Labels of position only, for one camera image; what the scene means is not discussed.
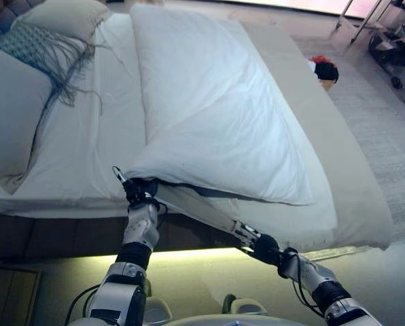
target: rug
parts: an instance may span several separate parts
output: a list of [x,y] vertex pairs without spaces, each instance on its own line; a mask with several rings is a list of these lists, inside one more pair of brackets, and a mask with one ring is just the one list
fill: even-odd
[[340,79],[330,90],[330,98],[355,135],[383,191],[393,218],[393,242],[405,241],[405,121],[330,41],[294,40],[307,58],[324,54],[337,64]]

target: pillow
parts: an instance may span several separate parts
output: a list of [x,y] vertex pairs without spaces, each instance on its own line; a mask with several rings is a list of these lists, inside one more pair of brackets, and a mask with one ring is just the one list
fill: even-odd
[[27,170],[35,130],[51,91],[47,75],[0,50],[0,175]]
[[94,54],[94,46],[84,41],[24,22],[0,36],[0,50],[48,75],[54,94],[71,106],[76,91],[69,85],[71,73]]
[[95,27],[110,13],[105,5],[95,0],[47,0],[19,17],[16,22],[28,22],[89,41]]

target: gray upholstered headboard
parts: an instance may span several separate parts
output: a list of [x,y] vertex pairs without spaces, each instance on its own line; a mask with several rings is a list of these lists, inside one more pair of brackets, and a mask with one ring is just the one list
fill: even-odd
[[0,0],[0,35],[6,33],[15,18],[44,0]]

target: white pillow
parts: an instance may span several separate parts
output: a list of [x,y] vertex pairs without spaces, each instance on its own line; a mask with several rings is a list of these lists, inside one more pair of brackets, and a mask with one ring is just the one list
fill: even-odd
[[51,91],[45,74],[0,50],[0,175],[26,171]]
[[283,117],[290,108],[258,61],[210,18],[148,5],[134,5],[130,14],[147,146],[126,175],[312,203]]
[[109,8],[96,0],[46,0],[17,21],[88,41],[95,27],[110,14]]

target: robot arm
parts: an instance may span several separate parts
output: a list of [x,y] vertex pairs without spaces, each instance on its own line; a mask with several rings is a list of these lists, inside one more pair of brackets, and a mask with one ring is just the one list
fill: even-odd
[[143,322],[145,271],[159,239],[159,204],[154,199],[157,184],[142,179],[128,180],[115,166],[113,171],[129,202],[124,239],[115,263],[109,267],[92,299],[88,318],[78,319],[71,326],[140,326]]
[[274,238],[260,234],[247,225],[242,224],[236,228],[236,236],[247,246],[242,249],[246,254],[278,267],[281,277],[292,279],[299,284],[300,290],[303,287],[310,293],[321,312],[306,305],[322,316],[329,326],[381,325],[337,282],[330,269],[308,260],[295,249],[286,248],[281,252]]

